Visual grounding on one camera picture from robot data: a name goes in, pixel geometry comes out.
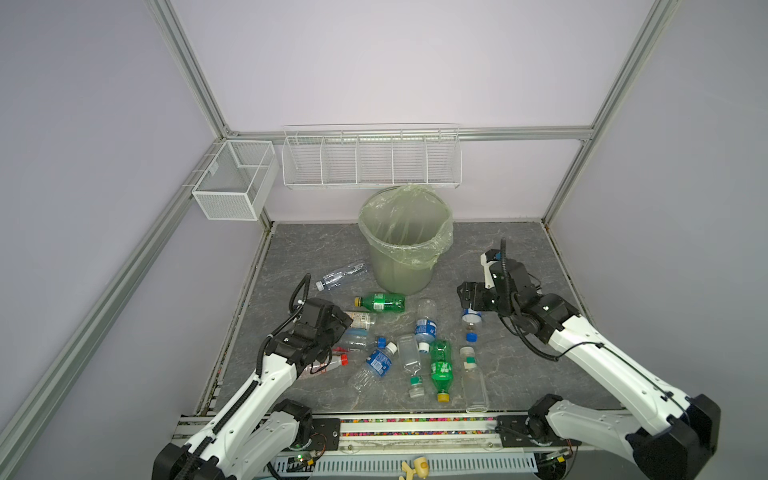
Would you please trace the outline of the clear pepsi bottle blue cap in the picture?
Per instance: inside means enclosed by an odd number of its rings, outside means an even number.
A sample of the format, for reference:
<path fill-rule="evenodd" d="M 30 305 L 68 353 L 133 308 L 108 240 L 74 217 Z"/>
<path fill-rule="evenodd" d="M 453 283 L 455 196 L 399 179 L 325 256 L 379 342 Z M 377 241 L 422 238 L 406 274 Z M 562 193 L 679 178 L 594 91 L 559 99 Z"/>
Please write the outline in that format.
<path fill-rule="evenodd" d="M 385 337 L 376 336 L 366 329 L 352 328 L 345 331 L 336 347 L 346 351 L 370 351 L 384 348 L 387 345 Z"/>

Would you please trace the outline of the clear bottle orange label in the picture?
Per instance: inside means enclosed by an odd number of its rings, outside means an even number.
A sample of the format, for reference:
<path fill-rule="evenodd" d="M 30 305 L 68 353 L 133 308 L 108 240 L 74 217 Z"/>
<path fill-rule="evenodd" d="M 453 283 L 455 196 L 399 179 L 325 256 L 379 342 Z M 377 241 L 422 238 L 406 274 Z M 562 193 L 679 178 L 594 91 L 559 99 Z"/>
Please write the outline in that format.
<path fill-rule="evenodd" d="M 350 327 L 353 329 L 370 330 L 375 326 L 376 318 L 370 312 L 346 311 L 346 314 L 352 319 Z"/>

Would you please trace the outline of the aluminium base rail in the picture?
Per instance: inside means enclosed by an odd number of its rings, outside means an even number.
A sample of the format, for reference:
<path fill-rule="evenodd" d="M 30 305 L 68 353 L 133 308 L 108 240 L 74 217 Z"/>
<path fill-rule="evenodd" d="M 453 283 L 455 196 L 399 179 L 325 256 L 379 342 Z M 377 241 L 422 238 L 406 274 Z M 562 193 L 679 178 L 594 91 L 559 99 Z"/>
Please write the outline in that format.
<path fill-rule="evenodd" d="M 387 448 L 447 452 L 450 449 L 540 448 L 567 451 L 581 444 L 632 458 L 640 441 L 678 423 L 667 415 L 654 426 L 627 410 L 592 410 L 568 401 L 530 414 L 439 412 L 435 415 L 342 415 L 314 417 L 301 404 L 285 401 L 261 420 L 205 417 L 184 443 L 169 443 L 155 462 L 170 471 L 184 462 L 236 464 L 281 451 L 341 451 Z"/>

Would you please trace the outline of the yellow toy figure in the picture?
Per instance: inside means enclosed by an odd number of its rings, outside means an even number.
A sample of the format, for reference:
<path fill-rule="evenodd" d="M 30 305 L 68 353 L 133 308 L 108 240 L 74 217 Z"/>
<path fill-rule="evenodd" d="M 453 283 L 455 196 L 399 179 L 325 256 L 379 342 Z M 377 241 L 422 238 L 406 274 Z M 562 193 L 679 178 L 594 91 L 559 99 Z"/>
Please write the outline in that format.
<path fill-rule="evenodd" d="M 430 475 L 430 466 L 428 459 L 424 456 L 411 461 L 402 461 L 400 464 L 401 472 L 399 480 L 427 479 Z"/>

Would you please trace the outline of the short bottle blue label blue cap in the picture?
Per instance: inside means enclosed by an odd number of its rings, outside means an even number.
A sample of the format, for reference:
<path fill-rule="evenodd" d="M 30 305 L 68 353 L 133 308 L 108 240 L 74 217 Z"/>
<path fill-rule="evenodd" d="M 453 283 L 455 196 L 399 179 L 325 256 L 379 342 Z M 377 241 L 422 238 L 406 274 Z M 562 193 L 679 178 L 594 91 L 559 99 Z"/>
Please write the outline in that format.
<path fill-rule="evenodd" d="M 469 344 L 474 344 L 478 340 L 478 328 L 482 324 L 482 314 L 472 309 L 465 309 L 461 317 L 465 327 L 465 339 Z"/>

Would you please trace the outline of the green bottle yellow cap lower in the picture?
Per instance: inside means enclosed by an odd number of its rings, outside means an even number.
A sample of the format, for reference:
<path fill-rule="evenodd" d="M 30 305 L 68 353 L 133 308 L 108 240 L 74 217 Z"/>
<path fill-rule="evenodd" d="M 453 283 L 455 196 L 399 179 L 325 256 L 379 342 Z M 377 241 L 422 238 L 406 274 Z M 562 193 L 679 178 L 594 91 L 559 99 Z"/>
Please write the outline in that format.
<path fill-rule="evenodd" d="M 436 390 L 437 401 L 449 403 L 454 380 L 451 344 L 446 340 L 435 340 L 430 346 L 430 361 L 430 378 Z"/>

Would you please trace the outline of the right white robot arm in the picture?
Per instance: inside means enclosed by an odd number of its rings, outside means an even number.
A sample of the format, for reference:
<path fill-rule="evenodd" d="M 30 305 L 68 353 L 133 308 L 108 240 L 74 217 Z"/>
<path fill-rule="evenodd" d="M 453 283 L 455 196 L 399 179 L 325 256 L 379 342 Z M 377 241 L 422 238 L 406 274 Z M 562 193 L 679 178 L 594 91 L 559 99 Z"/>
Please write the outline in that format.
<path fill-rule="evenodd" d="M 718 448 L 721 409 L 708 396 L 690 396 L 626 355 L 570 302 L 544 294 L 506 248 L 480 257 L 484 279 L 457 288 L 461 306 L 494 313 L 536 356 L 569 359 L 605 388 L 617 414 L 547 394 L 527 412 L 518 434 L 539 445 L 586 443 L 620 456 L 648 479 L 694 479 Z"/>

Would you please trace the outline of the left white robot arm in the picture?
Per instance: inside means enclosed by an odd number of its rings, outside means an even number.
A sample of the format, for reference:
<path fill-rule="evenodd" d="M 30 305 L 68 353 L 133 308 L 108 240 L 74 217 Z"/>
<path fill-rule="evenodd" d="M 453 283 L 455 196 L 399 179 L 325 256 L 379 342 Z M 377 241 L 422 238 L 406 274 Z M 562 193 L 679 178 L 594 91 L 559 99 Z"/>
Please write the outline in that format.
<path fill-rule="evenodd" d="M 253 479 L 280 452 L 307 447 L 311 408 L 283 393 L 316 362 L 327 362 L 352 319 L 333 302 L 309 296 L 311 275 L 292 292 L 289 316 L 260 344 L 256 366 L 221 411 L 154 460 L 153 479 Z"/>

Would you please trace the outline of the clear bottle white green cap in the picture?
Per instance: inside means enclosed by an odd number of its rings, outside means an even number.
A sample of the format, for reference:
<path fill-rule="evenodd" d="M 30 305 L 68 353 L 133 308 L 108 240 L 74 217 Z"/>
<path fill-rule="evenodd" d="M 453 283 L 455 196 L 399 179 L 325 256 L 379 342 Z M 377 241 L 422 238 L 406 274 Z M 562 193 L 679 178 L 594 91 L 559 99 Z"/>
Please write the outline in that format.
<path fill-rule="evenodd" d="M 489 398 L 484 374 L 477 364 L 475 350 L 471 346 L 460 349 L 463 363 L 462 388 L 468 413 L 485 413 L 489 410 Z"/>

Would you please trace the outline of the clear bottle green cap small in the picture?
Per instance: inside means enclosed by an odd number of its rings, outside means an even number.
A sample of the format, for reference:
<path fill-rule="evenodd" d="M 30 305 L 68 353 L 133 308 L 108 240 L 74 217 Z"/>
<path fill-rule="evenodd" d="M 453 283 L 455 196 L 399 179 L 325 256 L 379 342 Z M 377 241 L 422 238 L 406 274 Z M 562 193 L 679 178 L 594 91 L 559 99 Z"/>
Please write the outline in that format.
<path fill-rule="evenodd" d="M 400 336 L 397 339 L 397 347 L 403 368 L 409 376 L 409 396 L 412 399 L 423 397 L 425 388 L 420 377 L 421 354 L 415 337 L 412 334 Z"/>

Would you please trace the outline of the clear bottle dark blue neck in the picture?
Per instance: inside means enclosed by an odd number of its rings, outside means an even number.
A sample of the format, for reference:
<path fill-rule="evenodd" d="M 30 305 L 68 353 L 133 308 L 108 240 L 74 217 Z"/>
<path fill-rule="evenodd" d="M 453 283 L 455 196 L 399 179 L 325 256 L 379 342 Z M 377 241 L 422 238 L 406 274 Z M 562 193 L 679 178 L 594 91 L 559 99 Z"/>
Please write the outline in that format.
<path fill-rule="evenodd" d="M 324 275 L 315 282 L 318 291 L 329 291 L 358 279 L 368 272 L 365 261 L 357 261 Z"/>

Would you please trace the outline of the clear bottle red cap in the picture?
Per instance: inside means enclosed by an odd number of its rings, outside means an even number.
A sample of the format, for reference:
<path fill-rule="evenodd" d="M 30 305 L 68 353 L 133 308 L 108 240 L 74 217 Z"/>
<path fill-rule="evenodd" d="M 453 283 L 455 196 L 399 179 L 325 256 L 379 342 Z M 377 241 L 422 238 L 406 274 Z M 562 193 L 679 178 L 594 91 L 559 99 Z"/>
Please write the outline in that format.
<path fill-rule="evenodd" d="M 308 365 L 299 375 L 299 379 L 308 379 L 313 376 L 325 374 L 339 367 L 346 366 L 349 362 L 348 352 L 344 349 L 334 349 L 326 358 L 317 360 Z"/>

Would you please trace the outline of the clear bottle blue label upright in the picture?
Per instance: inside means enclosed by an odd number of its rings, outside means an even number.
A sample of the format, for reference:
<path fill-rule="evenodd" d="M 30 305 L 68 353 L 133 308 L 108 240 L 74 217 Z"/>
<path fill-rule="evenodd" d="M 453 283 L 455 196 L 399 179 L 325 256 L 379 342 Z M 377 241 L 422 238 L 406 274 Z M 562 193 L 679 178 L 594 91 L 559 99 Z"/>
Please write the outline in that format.
<path fill-rule="evenodd" d="M 420 353 L 427 354 L 437 338 L 437 305 L 429 298 L 420 299 L 417 305 L 417 320 L 414 338 Z"/>

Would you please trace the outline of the clear bottle blue label white cap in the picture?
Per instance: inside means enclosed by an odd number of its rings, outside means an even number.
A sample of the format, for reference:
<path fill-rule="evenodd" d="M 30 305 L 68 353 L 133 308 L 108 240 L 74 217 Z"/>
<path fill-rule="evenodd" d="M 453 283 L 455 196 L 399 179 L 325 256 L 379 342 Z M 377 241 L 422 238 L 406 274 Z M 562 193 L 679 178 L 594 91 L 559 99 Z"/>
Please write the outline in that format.
<path fill-rule="evenodd" d="M 383 347 L 377 347 L 353 375 L 351 386 L 360 393 L 370 389 L 389 373 L 397 351 L 398 347 L 393 342 L 386 342 Z"/>

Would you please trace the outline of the green bottle yellow cap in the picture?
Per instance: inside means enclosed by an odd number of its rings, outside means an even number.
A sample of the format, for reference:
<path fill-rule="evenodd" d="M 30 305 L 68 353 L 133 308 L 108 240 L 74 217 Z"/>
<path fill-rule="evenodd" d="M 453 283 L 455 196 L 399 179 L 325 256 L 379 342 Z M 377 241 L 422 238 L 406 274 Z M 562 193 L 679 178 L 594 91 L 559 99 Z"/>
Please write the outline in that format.
<path fill-rule="evenodd" d="M 435 340 L 430 346 L 430 361 L 430 378 L 436 390 L 437 401 L 449 403 L 454 380 L 451 344 L 446 340 Z"/>
<path fill-rule="evenodd" d="M 354 306 L 372 313 L 403 313 L 406 310 L 405 297 L 395 293 L 371 293 L 354 299 Z"/>

